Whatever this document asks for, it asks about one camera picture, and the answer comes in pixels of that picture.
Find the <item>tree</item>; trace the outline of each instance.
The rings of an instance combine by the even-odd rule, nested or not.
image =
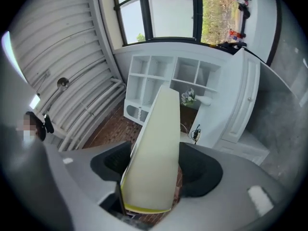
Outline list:
[[[137,36],[137,41],[138,42],[143,42],[143,41],[145,41],[145,36],[143,35],[143,34],[138,34],[138,36]]]

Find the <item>small flowers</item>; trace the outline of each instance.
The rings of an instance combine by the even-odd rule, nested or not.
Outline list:
[[[181,95],[181,103],[185,106],[193,104],[196,101],[194,90],[191,88]]]

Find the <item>white pad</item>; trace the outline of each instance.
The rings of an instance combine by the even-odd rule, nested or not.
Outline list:
[[[255,204],[256,210],[260,216],[265,215],[274,208],[270,198],[260,186],[252,186],[248,189],[248,194],[252,202]]]
[[[162,86],[137,138],[123,178],[126,205],[162,211],[172,207],[179,142],[179,93]]]

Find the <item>yellow edge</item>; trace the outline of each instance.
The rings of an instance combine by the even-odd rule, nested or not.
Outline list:
[[[123,191],[125,180],[126,180],[126,176],[123,179],[123,183],[121,185],[121,191]],[[171,209],[168,209],[168,210],[147,209],[147,208],[141,208],[141,207],[129,205],[127,203],[124,203],[124,207],[126,210],[137,212],[137,213],[142,213],[142,214],[158,214],[158,213],[164,213],[164,212],[171,210]]]

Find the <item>foliage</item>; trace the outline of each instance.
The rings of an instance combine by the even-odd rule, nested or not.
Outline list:
[[[142,33],[138,34],[138,35],[137,35],[137,41],[138,41],[138,42],[143,42],[143,41],[145,41],[145,36],[144,36]]]
[[[230,41],[229,30],[239,31],[240,11],[234,0],[203,0],[201,42],[219,44]]]
[[[194,93],[194,90],[190,88],[190,90],[187,90],[186,92],[182,93],[181,95],[181,103],[185,106],[192,105],[195,99],[196,95]]]

